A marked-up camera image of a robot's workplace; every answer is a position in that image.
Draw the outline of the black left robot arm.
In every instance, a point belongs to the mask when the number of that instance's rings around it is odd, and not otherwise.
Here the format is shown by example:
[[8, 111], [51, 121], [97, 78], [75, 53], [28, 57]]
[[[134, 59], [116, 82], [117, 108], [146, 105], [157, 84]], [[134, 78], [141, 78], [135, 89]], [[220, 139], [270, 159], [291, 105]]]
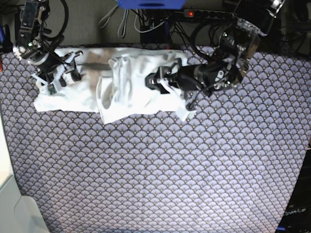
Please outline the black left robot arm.
[[260, 38], [266, 36], [284, 5], [283, 0], [241, 0], [234, 12], [219, 23], [222, 32], [212, 55], [200, 52], [195, 44], [199, 32], [208, 25], [200, 23], [187, 40], [205, 64], [183, 66], [180, 59], [171, 66], [160, 66], [149, 74], [145, 85], [166, 94], [174, 87], [183, 92], [198, 91], [211, 96], [213, 92], [240, 84], [249, 69], [249, 60], [256, 53]]

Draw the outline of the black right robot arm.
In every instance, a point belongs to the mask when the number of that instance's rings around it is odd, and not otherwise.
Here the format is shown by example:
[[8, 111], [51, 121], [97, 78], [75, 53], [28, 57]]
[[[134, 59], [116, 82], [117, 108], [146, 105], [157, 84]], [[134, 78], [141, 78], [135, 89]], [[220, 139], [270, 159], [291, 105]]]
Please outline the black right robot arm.
[[69, 73], [73, 81], [81, 80], [76, 68], [75, 58], [80, 53], [69, 53], [63, 57], [55, 49], [63, 42], [63, 33], [69, 21], [69, 8], [66, 1], [61, 1], [64, 8], [64, 22], [56, 36], [50, 37], [51, 30], [46, 26], [50, 6], [48, 0], [27, 0], [20, 12], [20, 28], [13, 46], [14, 55], [37, 68], [37, 75], [43, 81], [51, 83], [56, 74], [60, 74], [61, 86], [66, 86], [64, 73]]

